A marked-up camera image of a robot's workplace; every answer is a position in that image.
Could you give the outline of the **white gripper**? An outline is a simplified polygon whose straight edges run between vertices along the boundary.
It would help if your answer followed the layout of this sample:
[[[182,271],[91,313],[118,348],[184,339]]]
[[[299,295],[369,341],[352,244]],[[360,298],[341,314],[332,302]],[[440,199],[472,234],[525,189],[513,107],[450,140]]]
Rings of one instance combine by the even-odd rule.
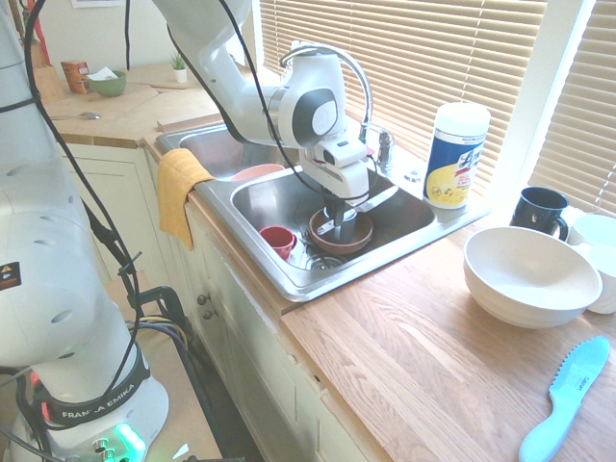
[[[301,161],[300,165],[310,178],[334,194],[327,199],[327,215],[334,225],[352,219],[349,205],[357,205],[369,196],[368,169],[361,161],[333,169],[309,161]]]

